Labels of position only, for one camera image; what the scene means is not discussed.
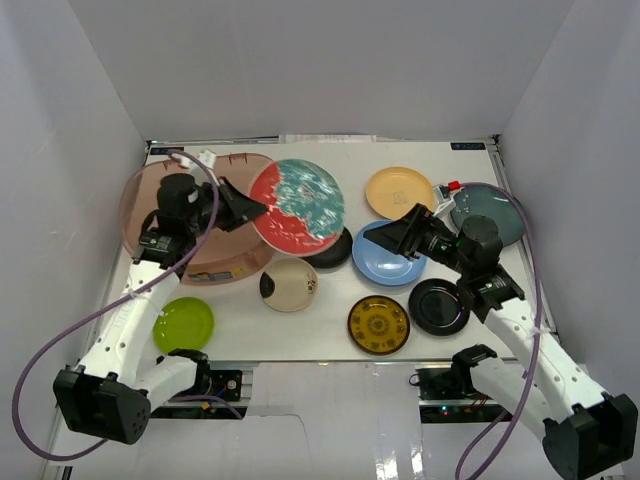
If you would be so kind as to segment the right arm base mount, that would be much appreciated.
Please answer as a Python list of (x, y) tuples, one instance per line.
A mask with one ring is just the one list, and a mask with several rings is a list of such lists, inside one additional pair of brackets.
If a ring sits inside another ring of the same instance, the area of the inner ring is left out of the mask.
[(408, 383), (418, 391), (423, 425), (490, 423), (503, 412), (486, 395), (464, 390), (450, 368), (417, 369)]

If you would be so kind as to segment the red and teal floral plate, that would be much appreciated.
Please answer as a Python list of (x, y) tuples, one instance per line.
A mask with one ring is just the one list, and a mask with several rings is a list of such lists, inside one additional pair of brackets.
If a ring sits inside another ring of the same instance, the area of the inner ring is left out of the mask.
[(345, 201), (338, 182), (319, 165), (283, 159), (260, 171), (248, 196), (266, 207), (253, 221), (273, 249), (295, 257), (319, 254), (342, 234)]

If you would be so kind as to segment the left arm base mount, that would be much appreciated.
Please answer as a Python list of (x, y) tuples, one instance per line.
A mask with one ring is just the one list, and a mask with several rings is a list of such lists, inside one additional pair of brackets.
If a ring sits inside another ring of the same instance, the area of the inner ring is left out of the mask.
[(241, 370), (209, 370), (198, 380), (199, 391), (205, 395), (216, 396), (228, 402), (241, 399), (243, 372)]

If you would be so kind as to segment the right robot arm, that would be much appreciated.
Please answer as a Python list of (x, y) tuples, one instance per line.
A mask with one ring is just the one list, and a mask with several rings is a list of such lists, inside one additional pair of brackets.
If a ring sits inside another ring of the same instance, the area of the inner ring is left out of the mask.
[(467, 217), (453, 233), (426, 206), (365, 232), (365, 238), (409, 260), (423, 255), (459, 273), (462, 303), (519, 360), (516, 373), (488, 347), (453, 358), (453, 390), (472, 399), (480, 392), (508, 411), (508, 427), (523, 424), (541, 443), (563, 479), (588, 479), (634, 454), (639, 412), (625, 394), (613, 396), (580, 367), (541, 325), (539, 302), (502, 267), (495, 222)]

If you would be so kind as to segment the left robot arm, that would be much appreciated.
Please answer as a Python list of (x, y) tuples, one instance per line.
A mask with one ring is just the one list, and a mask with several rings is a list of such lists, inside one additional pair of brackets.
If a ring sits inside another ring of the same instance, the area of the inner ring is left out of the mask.
[(195, 248), (212, 229), (231, 232), (268, 210), (224, 177), (197, 184), (185, 173), (164, 177), (156, 200), (119, 305), (77, 366), (60, 371), (53, 383), (69, 430), (128, 445), (140, 439), (151, 413), (165, 402), (180, 395), (199, 399), (210, 390), (208, 358), (197, 350), (174, 349), (138, 371), (156, 319)]

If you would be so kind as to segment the dark teal ceramic plate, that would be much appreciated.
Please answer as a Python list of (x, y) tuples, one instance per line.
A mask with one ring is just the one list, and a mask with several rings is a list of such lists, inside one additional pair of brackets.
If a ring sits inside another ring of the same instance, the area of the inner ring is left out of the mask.
[(525, 233), (525, 225), (517, 209), (501, 190), (485, 185), (471, 185), (453, 197), (455, 205), (450, 217), (457, 229), (469, 216), (484, 216), (494, 221), (504, 246), (518, 242)]

